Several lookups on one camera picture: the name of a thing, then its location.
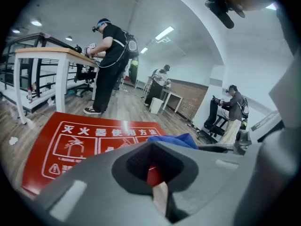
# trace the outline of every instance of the ceiling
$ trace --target ceiling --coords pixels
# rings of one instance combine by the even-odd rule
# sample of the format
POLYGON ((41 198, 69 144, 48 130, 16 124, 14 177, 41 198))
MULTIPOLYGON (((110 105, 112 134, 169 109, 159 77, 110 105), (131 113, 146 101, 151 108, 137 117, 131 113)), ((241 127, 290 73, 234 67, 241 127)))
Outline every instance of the ceiling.
MULTIPOLYGON (((244 48, 249 45, 248 49, 288 54, 274 10, 246 12, 246 18, 240 18, 235 12, 229 15, 235 27, 226 30, 228 47, 244 48)), ((10 35, 45 32, 71 46, 79 44, 83 48, 102 41, 102 35, 93 33, 92 27, 104 17, 134 34, 140 50, 148 47, 149 50, 141 56, 151 62, 198 50, 211 54, 204 39, 206 36, 201 34, 201 21, 180 0, 32 0, 14 25, 21 28, 21 33, 10 35), (34 18, 41 19, 43 26, 32 25, 30 21, 34 18), (157 44, 154 38, 169 26, 174 28, 168 34, 171 41, 157 44), (67 36, 71 36, 73 41, 67 41, 67 36)))
POLYGON ((147 45, 149 50, 142 56, 150 61, 192 50, 210 51, 198 29, 200 20, 180 0, 32 0, 15 27, 24 28, 19 36, 45 32, 71 46, 85 47, 101 42, 102 35, 93 33, 92 27, 104 17, 134 34, 140 50, 147 45), (32 25, 34 18, 41 19, 43 26, 32 25), (154 38, 169 26, 174 28, 168 34, 172 41, 157 44, 154 38))

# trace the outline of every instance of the office chair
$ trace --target office chair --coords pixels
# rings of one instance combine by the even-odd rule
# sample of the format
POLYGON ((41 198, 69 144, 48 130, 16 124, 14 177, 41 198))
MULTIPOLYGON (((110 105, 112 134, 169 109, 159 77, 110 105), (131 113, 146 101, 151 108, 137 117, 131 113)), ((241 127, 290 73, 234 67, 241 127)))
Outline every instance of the office chair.
POLYGON ((224 116, 221 115, 217 115, 217 108, 218 105, 215 102, 215 100, 212 99, 210 102, 210 114, 208 119, 206 120, 206 122, 204 123, 204 127, 209 130, 209 134, 212 137, 212 135, 214 137, 216 137, 217 135, 223 136, 225 133, 225 130, 222 129, 222 127, 226 124, 226 122, 228 122, 229 120, 227 118, 225 118, 224 116), (224 120, 223 123, 220 126, 217 126, 217 124, 221 121, 224 120))
POLYGON ((89 67, 87 72, 82 73, 82 69, 83 69, 84 65, 76 64, 76 67, 77 67, 77 70, 76 70, 76 75, 75 75, 75 78, 74 78, 74 82, 76 83, 77 81, 86 80, 86 84, 79 85, 79 86, 74 87, 70 90, 73 90, 76 94, 77 94, 78 90, 82 90, 79 96, 81 98, 83 98, 83 94, 86 91, 93 92, 93 88, 90 87, 90 84, 94 82, 96 72, 93 72, 94 71, 93 67, 89 67))

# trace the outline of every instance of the vr headset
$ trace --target vr headset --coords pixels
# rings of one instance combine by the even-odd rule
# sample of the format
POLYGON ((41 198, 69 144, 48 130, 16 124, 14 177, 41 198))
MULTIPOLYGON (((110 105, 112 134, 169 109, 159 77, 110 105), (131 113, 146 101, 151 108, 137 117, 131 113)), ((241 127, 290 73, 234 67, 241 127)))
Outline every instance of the vr headset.
POLYGON ((93 31, 93 32, 99 31, 98 28, 99 28, 101 25, 105 24, 105 23, 109 23, 109 24, 110 24, 111 22, 110 22, 110 21, 103 21, 103 22, 100 22, 100 23, 97 24, 96 27, 94 26, 94 27, 92 28, 92 31, 93 31))
POLYGON ((226 93, 229 93, 229 90, 230 90, 230 87, 231 86, 234 86, 236 89, 237 89, 237 87, 235 86, 235 85, 230 85, 227 89, 226 89, 226 93))

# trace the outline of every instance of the khaki pants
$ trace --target khaki pants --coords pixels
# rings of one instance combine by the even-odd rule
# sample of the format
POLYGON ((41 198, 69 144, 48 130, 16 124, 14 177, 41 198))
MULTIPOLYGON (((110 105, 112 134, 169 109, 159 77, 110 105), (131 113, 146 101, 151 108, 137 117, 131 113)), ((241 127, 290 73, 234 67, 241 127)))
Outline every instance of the khaki pants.
POLYGON ((236 134, 239 131, 240 125, 241 125, 241 121, 239 120, 228 121, 225 134, 221 137, 218 144, 233 145, 235 143, 236 134))

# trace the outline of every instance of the person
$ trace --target person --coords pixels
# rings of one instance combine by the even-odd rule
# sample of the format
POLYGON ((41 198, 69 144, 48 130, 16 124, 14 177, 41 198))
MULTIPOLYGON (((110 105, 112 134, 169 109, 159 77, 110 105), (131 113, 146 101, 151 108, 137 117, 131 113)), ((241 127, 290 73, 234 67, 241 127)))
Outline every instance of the person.
POLYGON ((91 115, 100 115, 107 110, 114 85, 129 61, 128 52, 122 46, 126 44, 126 36, 119 27, 103 18, 96 30, 103 35, 103 41, 96 48, 86 51, 92 57, 103 58, 96 80, 95 101, 91 107, 84 109, 84 113, 91 115))
POLYGON ((229 86, 228 93, 232 96, 232 99, 229 102, 220 101, 219 103, 220 106, 229 109, 229 121, 219 144, 232 145, 241 126, 242 113, 240 105, 243 103, 243 97, 235 85, 229 86))
POLYGON ((160 99, 163 86, 166 84, 170 84, 170 80, 167 76, 167 72, 169 71, 169 69, 170 66, 165 65, 163 69, 158 69, 153 74, 153 81, 150 87, 150 92, 145 99, 145 106, 149 106, 153 98, 160 99))

